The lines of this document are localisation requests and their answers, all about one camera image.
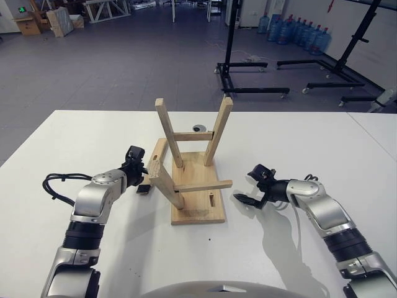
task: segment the black bar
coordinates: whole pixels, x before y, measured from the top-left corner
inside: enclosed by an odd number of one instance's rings
[[[314,89],[314,88],[340,88],[340,87],[362,87],[364,83],[308,83],[307,88]]]
[[[290,88],[224,88],[226,93],[283,93],[288,94]]]
[[[333,57],[324,54],[324,56],[326,56],[328,59],[332,60],[334,63],[337,62],[336,59],[334,59]],[[364,77],[362,74],[356,72],[355,70],[353,70],[352,68],[348,67],[345,65],[344,70],[347,70],[348,72],[352,73],[353,75],[355,75],[356,77],[360,78],[360,80],[362,81],[366,81],[367,83],[370,83],[371,85],[375,86],[377,89],[379,89],[379,91],[384,92],[385,89],[382,88],[381,86],[379,86],[377,83],[375,83],[374,81],[371,81],[370,79]]]
[[[225,64],[230,64],[231,47],[233,46],[234,27],[236,26],[238,0],[232,0],[229,22],[228,45],[226,47]]]
[[[309,64],[309,63],[318,63],[319,60],[285,60],[285,61],[277,61],[277,66],[280,65],[292,65],[292,64]]]
[[[342,102],[350,102],[350,101],[375,101],[377,98],[375,96],[343,96],[341,98]]]
[[[335,69],[342,70],[343,66],[346,65],[347,58],[352,53],[357,42],[364,37],[365,32],[367,31],[368,27],[370,26],[372,19],[376,16],[376,9],[378,8],[381,0],[373,0],[370,8],[368,9],[367,13],[365,14],[364,18],[362,19],[359,28],[353,35],[352,40],[350,41],[349,45],[345,49],[345,52],[341,56],[341,58],[337,61],[335,65]]]
[[[318,64],[319,65],[321,65],[322,67],[324,67],[324,68],[326,68],[327,70],[330,70],[330,69],[333,69],[334,67],[331,65],[331,64],[329,64],[327,61],[324,61],[324,60],[317,60],[318,62]]]
[[[234,62],[229,63],[229,67],[267,67],[266,62]]]

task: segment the silver robot arm segment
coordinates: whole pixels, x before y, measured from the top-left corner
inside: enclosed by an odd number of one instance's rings
[[[70,217],[69,227],[42,291],[42,298],[97,297],[100,272],[98,263],[100,241],[113,203],[127,187],[142,182],[146,173],[141,159],[145,151],[131,146],[126,162],[92,177],[79,192]]]
[[[351,282],[344,288],[348,298],[397,297],[396,277],[382,257],[373,251],[340,203],[327,195],[317,177],[276,180],[275,170],[257,165],[248,175],[264,192],[261,201],[235,194],[240,202],[258,209],[266,202],[289,202],[306,212],[317,233],[334,255],[340,274]]]
[[[379,253],[372,251],[342,206],[326,194],[321,183],[291,180],[286,192],[290,203],[306,212],[326,242],[337,260],[336,267],[342,277],[352,279],[345,291],[351,287],[357,297],[373,297],[369,296],[369,292],[375,289],[376,292],[371,295],[396,297],[395,275]],[[364,278],[372,285],[364,286]],[[377,289],[376,284],[381,284],[381,287]]]

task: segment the black stand base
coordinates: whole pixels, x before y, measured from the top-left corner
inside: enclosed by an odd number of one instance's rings
[[[253,63],[218,63],[216,73],[220,75],[224,93],[282,93],[282,96],[290,92],[290,88],[236,88],[230,77],[229,69],[231,67],[262,67],[266,68],[266,62]]]
[[[368,43],[369,41],[364,38],[364,34],[367,31],[369,25],[371,24],[371,21],[373,18],[376,16],[376,9],[379,6],[381,0],[373,0],[367,13],[365,14],[364,18],[362,19],[362,22],[359,25],[359,28],[355,32],[355,34],[352,36],[352,40],[348,44],[347,48],[345,49],[343,55],[341,58],[337,61],[335,65],[331,65],[328,62],[325,62],[324,60],[291,60],[291,61],[278,61],[277,66],[281,65],[294,65],[294,64],[309,64],[309,63],[316,63],[320,65],[322,68],[325,68],[329,70],[332,74],[337,75],[338,77],[342,78],[346,83],[308,83],[306,85],[306,88],[302,90],[303,94],[306,94],[309,89],[314,89],[314,88],[340,88],[340,87],[348,87],[348,88],[353,88],[353,87],[362,87],[365,86],[364,83],[361,83],[360,81],[356,80],[352,76],[348,75],[347,73],[344,72],[344,67],[347,63],[347,58],[349,55],[352,53],[352,50],[354,49],[355,45],[357,44],[358,41]]]
[[[222,82],[222,91],[229,96],[230,93],[282,93],[282,97],[290,92],[290,88],[236,88],[230,77],[231,67],[260,67],[266,68],[266,62],[253,62],[253,63],[231,63],[231,48],[233,46],[234,38],[234,27],[236,25],[237,10],[240,7],[238,4],[239,0],[232,0],[231,3],[231,14],[230,24],[228,32],[228,44],[226,47],[225,62],[218,63],[215,69],[215,73],[220,75]]]
[[[308,89],[314,89],[314,88],[351,88],[351,87],[362,87],[365,84],[357,81],[355,78],[350,76],[349,74],[345,73],[343,70],[336,70],[334,66],[330,65],[328,62],[324,60],[290,60],[290,61],[278,61],[277,62],[277,69],[280,69],[279,67],[281,65],[295,65],[295,64],[310,64],[310,63],[316,63],[318,64],[321,68],[329,70],[331,73],[337,75],[338,77],[342,78],[343,80],[346,81],[346,83],[340,83],[340,82],[330,82],[330,83],[308,83],[306,85],[306,88],[302,91],[305,93],[305,91],[308,91]]]

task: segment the water bottle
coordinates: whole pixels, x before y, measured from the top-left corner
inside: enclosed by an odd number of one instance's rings
[[[300,47],[304,47],[305,46],[306,41],[307,41],[311,31],[313,30],[313,28],[311,27],[312,24],[313,24],[313,22],[310,22],[309,25],[307,25],[307,27],[303,29],[302,36],[301,36],[300,41],[299,41],[299,46]]]
[[[306,25],[306,20],[303,20],[303,23],[301,26],[299,26],[299,28],[297,29],[297,31],[295,32],[295,36],[293,37],[293,42],[296,43],[297,45],[300,42],[300,39],[302,37],[302,33],[303,30],[307,27]]]
[[[281,18],[278,18],[270,26],[270,30],[267,33],[267,41],[268,42],[275,42],[278,39],[282,24],[283,24],[283,22],[282,22]]]
[[[295,38],[295,35],[296,35],[299,27],[302,26],[302,23],[300,22],[300,19],[301,19],[301,17],[298,18],[298,22],[296,22],[296,24],[295,24],[295,26],[294,26],[294,28],[292,30],[292,33],[291,33],[292,38]]]
[[[311,46],[310,53],[312,55],[321,55],[327,49],[331,36],[327,33],[328,28],[325,28],[322,34],[317,35]]]
[[[290,35],[291,35],[291,30],[292,29],[293,29],[292,22],[289,19],[281,27],[280,34],[279,34],[279,37],[277,39],[277,43],[279,45],[286,45],[290,41]]]
[[[266,34],[267,26],[268,26],[269,22],[270,22],[270,19],[267,16],[267,13],[265,12],[264,16],[259,19],[259,25],[258,25],[257,33]]]
[[[321,34],[320,27],[321,25],[317,25],[317,29],[311,31],[310,35],[308,36],[308,39],[306,40],[306,44],[304,47],[305,51],[310,51],[311,46],[314,44],[314,40],[316,39],[317,35]]]

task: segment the white table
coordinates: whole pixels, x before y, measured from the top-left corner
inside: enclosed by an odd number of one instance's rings
[[[180,132],[195,124],[211,129],[215,117],[215,112],[170,112]],[[394,115],[385,121],[392,126],[395,120]],[[215,155],[219,179],[234,182],[222,190],[226,223],[172,227],[170,205],[157,189],[148,196],[128,189],[113,206],[100,246],[99,297],[136,297],[196,280],[259,282],[315,298],[326,297],[325,287],[332,298],[343,297],[346,281],[302,211],[300,254],[291,207],[279,213],[272,204],[251,210],[233,198],[233,191],[254,189],[245,175],[258,163],[277,169],[279,179],[319,176],[396,274],[396,161],[376,141],[395,137],[396,130],[375,137],[368,131],[346,113],[232,112]],[[147,160],[163,136],[155,112],[55,111],[49,116],[0,168],[0,297],[38,297],[63,241],[71,208],[42,189],[48,173],[117,168],[130,145],[145,148]],[[182,151],[205,147],[206,142],[180,145]],[[168,170],[170,165],[168,151]],[[59,182],[54,188],[75,197],[85,183]]]

